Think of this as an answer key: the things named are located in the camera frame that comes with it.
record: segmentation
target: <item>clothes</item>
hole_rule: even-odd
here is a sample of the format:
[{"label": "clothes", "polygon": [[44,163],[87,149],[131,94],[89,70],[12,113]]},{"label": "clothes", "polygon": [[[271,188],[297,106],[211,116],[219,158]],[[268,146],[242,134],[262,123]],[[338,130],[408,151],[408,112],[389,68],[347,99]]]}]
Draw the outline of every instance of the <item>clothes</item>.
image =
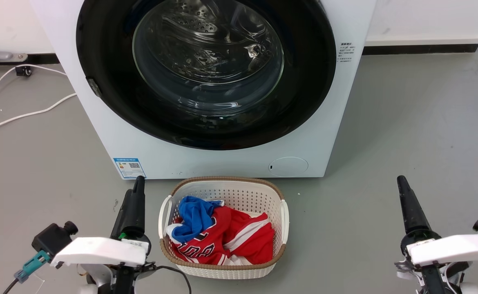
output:
[{"label": "clothes", "polygon": [[275,231],[267,214],[251,218],[229,207],[214,209],[212,225],[188,242],[179,242],[167,227],[174,253],[184,261],[213,265],[251,265],[269,262],[273,257]]},{"label": "clothes", "polygon": [[182,225],[172,230],[172,237],[186,243],[212,225],[211,216],[215,207],[223,205],[223,201],[204,201],[194,196],[186,196],[179,203],[179,215]]}]

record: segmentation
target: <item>brown basket rim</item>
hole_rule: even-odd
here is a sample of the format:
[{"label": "brown basket rim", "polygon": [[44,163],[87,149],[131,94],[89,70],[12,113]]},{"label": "brown basket rim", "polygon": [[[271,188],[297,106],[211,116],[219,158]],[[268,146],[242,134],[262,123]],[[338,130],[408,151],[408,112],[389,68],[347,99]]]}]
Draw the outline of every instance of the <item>brown basket rim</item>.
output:
[{"label": "brown basket rim", "polygon": [[[201,181],[206,181],[206,180],[232,180],[232,181],[237,181],[237,182],[250,182],[250,183],[256,183],[256,184],[263,184],[266,186],[269,186],[272,188],[279,198],[281,200],[284,200],[284,196],[282,195],[281,190],[277,188],[276,185],[272,184],[271,182],[263,179],[257,179],[257,178],[245,178],[245,177],[226,177],[226,176],[210,176],[210,177],[193,177],[193,178],[188,178],[183,181],[181,181],[179,184],[177,184],[174,189],[172,190],[171,195],[175,195],[177,190],[181,188],[181,186],[192,183],[192,182],[201,182]],[[263,268],[268,268],[276,262],[279,261],[279,259],[282,257],[282,254],[284,253],[284,250],[286,249],[286,244],[282,244],[279,252],[275,257],[273,257],[269,262],[263,263],[263,264],[255,264],[255,265],[211,265],[211,264],[197,264],[197,263],[189,263],[182,261],[181,259],[178,259],[176,256],[170,255],[168,250],[166,249],[168,246],[169,239],[168,236],[166,238],[161,238],[159,239],[159,246],[161,247],[161,251],[163,254],[166,256],[166,258],[171,261],[172,263],[179,265],[179,266],[187,266],[187,267],[194,267],[194,268],[202,268],[204,270],[261,270]]]}]

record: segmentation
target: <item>washing machine door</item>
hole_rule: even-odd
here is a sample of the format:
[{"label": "washing machine door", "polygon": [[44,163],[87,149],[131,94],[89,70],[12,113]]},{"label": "washing machine door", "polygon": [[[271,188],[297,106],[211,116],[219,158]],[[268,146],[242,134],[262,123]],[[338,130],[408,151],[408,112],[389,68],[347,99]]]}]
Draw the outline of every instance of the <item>washing machine door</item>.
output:
[{"label": "washing machine door", "polygon": [[85,0],[76,37],[92,90],[116,114],[200,149],[288,134],[335,73],[317,0]]}]

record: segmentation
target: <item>washing machine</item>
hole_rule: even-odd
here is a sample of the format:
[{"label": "washing machine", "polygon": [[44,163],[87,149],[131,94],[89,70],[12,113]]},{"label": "washing machine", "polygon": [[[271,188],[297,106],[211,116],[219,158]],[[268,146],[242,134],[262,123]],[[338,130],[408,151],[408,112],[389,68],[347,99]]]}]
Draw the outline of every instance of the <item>washing machine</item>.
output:
[{"label": "washing machine", "polygon": [[375,0],[31,4],[123,179],[322,177],[375,8]]}]

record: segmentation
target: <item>black baseboard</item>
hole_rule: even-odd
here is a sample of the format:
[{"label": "black baseboard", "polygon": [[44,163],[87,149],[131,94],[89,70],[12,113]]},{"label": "black baseboard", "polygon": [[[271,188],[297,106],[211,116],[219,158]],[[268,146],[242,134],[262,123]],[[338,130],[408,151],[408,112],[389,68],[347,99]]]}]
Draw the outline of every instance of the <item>black baseboard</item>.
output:
[{"label": "black baseboard", "polygon": [[[362,55],[429,54],[429,53],[472,53],[478,44],[455,45],[403,45],[403,46],[366,46]],[[31,65],[55,65],[59,62],[55,54],[28,54],[26,61]],[[0,62],[0,65],[20,65],[20,62]]]},{"label": "black baseboard", "polygon": [[472,53],[477,48],[478,44],[366,46],[362,55]]}]

